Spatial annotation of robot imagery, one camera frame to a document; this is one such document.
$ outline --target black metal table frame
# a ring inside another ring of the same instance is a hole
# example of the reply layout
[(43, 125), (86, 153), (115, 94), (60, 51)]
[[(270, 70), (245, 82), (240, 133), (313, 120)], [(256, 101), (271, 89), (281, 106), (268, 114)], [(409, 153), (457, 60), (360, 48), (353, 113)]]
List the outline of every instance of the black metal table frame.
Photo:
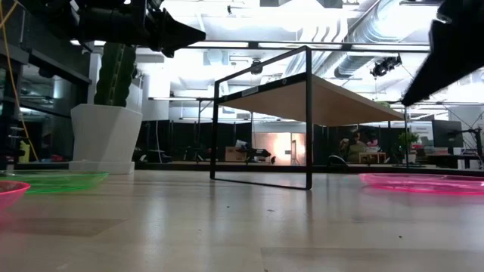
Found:
[[(280, 79), (276, 82), (270, 82), (266, 85), (261, 85), (256, 88), (249, 88), (245, 91), (241, 91), (235, 94), (231, 94), (224, 97), (219, 97), (220, 95), (220, 83), (227, 81), (229, 79), (236, 78), (241, 76), (245, 73), (249, 73), (252, 70), (261, 69), (264, 66), (267, 66), (271, 63), (274, 63), (279, 60), (283, 60), (284, 58), (293, 56), (295, 54), (303, 53), (306, 59), (306, 71), (304, 73), (292, 76), (290, 80), (287, 79)], [(306, 185), (304, 187), (293, 187), (293, 186), (285, 186), (285, 185), (277, 185), (277, 184), (264, 184), (259, 182), (251, 182), (251, 181), (236, 181), (236, 180), (228, 180), (228, 179), (220, 179), (216, 178), (216, 159), (217, 159), (217, 137), (218, 137), (218, 130), (219, 130), (219, 104), (235, 100), (240, 97), (246, 97), (248, 95), (254, 95), (260, 93), (261, 91), (270, 91), (273, 88), (281, 87), (282, 85), (288, 85), (288, 83), (297, 83), (297, 82), (306, 82)], [(297, 189), (297, 190), (311, 190), (312, 188), (312, 173), (313, 173), (313, 162), (312, 162), (312, 49), (308, 46), (302, 46), (295, 50), (289, 51), (287, 53), (281, 54), (277, 57), (273, 57), (270, 60), (264, 61), (259, 65), (249, 67), (245, 70), (241, 70), (237, 73), (231, 74), (226, 76), (223, 79), (219, 79), (215, 81), (215, 88), (214, 88), (214, 100), (213, 100), (213, 126), (212, 126), (212, 152), (210, 158), (210, 178), (213, 180), (218, 181), (230, 181), (230, 182), (238, 182), (243, 184), (255, 184), (255, 185), (263, 185), (269, 187), (280, 187), (280, 188), (288, 188), (288, 189)]]

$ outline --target yellow cable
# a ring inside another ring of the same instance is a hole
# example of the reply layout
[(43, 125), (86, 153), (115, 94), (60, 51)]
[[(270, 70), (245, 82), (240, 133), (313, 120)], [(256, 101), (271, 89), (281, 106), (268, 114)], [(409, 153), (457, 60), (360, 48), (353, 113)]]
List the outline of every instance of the yellow cable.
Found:
[(2, 28), (2, 27), (3, 27), (3, 25), (4, 25), (5, 23), (7, 23), (8, 18), (10, 18), (10, 16), (11, 16), (11, 15), (14, 13), (14, 10), (15, 10), (15, 8), (17, 7), (17, 5), (18, 5), (18, 2), (17, 2), (17, 1), (15, 1), (15, 2), (14, 2), (14, 5), (13, 5), (13, 6), (10, 8), (10, 10), (8, 11), (7, 16), (5, 16), (5, 20), (3, 20), (3, 19), (2, 19), (2, 22), (0, 23), (0, 28)]
[(15, 102), (16, 102), (16, 105), (17, 105), (17, 108), (18, 108), (18, 115), (20, 117), (20, 121), (22, 122), (23, 130), (25, 131), (25, 136), (26, 136), (27, 140), (29, 141), (30, 147), (32, 147), (33, 155), (36, 158), (36, 161), (39, 161), (39, 158), (38, 158), (37, 153), (36, 153), (36, 149), (33, 147), (32, 141), (30, 140), (29, 132), (27, 131), (27, 126), (25, 125), (25, 121), (23, 120), (23, 114), (20, 111), (20, 100), (19, 100), (18, 93), (17, 93), (17, 86), (15, 85), (14, 71), (12, 70), (12, 63), (11, 63), (11, 60), (10, 60), (10, 51), (8, 50), (7, 30), (6, 30), (6, 27), (3, 27), (5, 25), (5, 23), (7, 23), (8, 18), (14, 12), (14, 9), (17, 7), (17, 5), (18, 5), (18, 2), (15, 1), (14, 5), (10, 8), (10, 10), (7, 13), (7, 16), (4, 19), (3, 18), (3, 3), (2, 3), (2, 0), (0, 0), (0, 20), (2, 20), (2, 22), (0, 23), (0, 28), (2, 28), (2, 31), (3, 31), (3, 42), (4, 42), (4, 45), (5, 45), (5, 51), (7, 52), (8, 69), (10, 70), (10, 80), (12, 82), (12, 88), (14, 89)]

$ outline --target potted plant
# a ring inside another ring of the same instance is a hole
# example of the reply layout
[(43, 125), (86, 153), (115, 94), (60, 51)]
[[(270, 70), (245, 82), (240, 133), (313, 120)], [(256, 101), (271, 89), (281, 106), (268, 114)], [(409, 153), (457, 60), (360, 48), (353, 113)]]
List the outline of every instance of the potted plant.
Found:
[(131, 174), (142, 114), (126, 109), (136, 48), (106, 43), (94, 104), (71, 110), (74, 154), (71, 170)]
[(417, 160), (417, 151), (411, 149), (411, 145), (413, 143), (418, 142), (418, 134), (412, 133), (412, 132), (402, 132), (399, 135), (398, 139), (398, 144), (399, 144), (399, 149), (401, 150), (403, 156), (404, 156), (404, 163), (405, 163), (405, 156), (406, 156), (406, 150), (408, 150), (408, 162), (409, 163), (415, 163)]

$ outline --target white planter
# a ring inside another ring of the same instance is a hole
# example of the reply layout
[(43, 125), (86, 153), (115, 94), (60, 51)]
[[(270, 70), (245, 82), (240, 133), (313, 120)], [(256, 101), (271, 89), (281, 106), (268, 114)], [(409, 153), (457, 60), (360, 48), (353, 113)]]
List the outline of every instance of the white planter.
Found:
[(143, 115), (123, 107), (81, 104), (71, 111), (74, 157), (70, 170), (131, 174)]

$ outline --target green plate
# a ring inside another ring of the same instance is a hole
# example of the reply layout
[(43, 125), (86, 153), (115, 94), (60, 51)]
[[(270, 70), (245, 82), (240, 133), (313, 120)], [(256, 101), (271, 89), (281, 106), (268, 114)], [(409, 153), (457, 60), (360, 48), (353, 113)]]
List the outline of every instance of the green plate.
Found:
[(30, 184), (26, 193), (56, 193), (85, 190), (99, 185), (109, 173), (68, 170), (0, 171), (0, 181), (23, 181)]

